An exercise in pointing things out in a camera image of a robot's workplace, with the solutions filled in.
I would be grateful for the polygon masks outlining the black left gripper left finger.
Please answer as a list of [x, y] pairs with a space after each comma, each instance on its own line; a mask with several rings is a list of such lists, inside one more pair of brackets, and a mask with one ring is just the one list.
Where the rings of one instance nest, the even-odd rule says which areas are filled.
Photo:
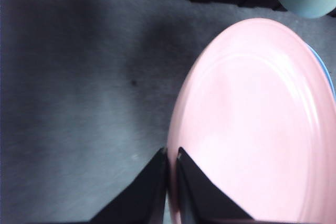
[[159, 149], [133, 182], [103, 207], [90, 223], [162, 223], [169, 165]]

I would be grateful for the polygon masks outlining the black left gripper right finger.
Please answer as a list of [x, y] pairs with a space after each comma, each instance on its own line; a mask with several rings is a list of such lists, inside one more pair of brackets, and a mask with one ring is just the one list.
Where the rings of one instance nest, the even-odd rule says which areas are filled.
[[210, 181], [181, 147], [176, 175], [181, 223], [256, 223]]

